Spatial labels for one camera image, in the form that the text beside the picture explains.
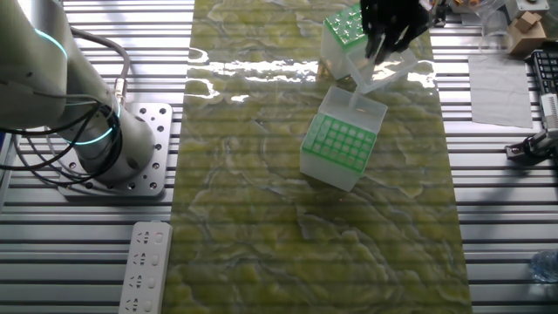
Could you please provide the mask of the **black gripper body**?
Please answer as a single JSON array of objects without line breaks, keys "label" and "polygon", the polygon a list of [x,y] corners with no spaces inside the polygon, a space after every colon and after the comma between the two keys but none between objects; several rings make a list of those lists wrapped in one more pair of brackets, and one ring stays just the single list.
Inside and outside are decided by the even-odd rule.
[{"label": "black gripper body", "polygon": [[430,4],[419,0],[360,0],[362,28],[371,33],[381,27],[427,26],[432,18]]}]

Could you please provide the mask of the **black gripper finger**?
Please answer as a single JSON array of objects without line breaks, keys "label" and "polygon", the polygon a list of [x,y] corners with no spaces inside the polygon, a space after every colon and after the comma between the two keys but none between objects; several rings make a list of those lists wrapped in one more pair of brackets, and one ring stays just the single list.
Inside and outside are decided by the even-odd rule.
[{"label": "black gripper finger", "polygon": [[385,51],[383,48],[386,26],[371,26],[367,33],[367,45],[365,56],[368,59],[384,60]]},{"label": "black gripper finger", "polygon": [[411,41],[421,34],[421,27],[416,25],[395,25],[385,33],[385,39],[379,51],[379,63],[383,63],[393,52],[406,50]]}]

